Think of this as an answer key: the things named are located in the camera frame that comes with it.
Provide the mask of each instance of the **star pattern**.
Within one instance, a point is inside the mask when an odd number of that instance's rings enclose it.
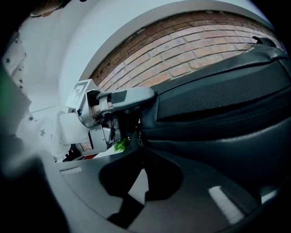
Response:
[[[45,136],[45,129],[43,129],[43,130],[40,130],[40,135],[41,135],[42,137],[44,137],[44,136]]]

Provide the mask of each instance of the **zipper pull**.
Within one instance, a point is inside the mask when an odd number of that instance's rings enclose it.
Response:
[[[141,132],[139,132],[139,138],[138,138],[137,142],[141,146],[141,148],[143,148],[143,149],[145,148],[144,143],[141,140]]]

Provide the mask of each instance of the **brick wall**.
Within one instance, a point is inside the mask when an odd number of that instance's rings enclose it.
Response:
[[[152,86],[240,54],[274,33],[252,19],[231,13],[200,11],[151,24],[116,47],[91,78],[101,91]]]

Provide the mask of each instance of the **star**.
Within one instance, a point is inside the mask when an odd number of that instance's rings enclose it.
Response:
[[[45,129],[40,130],[40,135],[41,135],[42,137],[44,137],[44,135],[45,135]]]

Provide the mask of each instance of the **green object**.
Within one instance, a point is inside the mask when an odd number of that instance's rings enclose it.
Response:
[[[114,144],[114,152],[117,153],[123,152],[125,148],[128,146],[128,144],[129,144],[128,138],[122,139],[120,142]]]

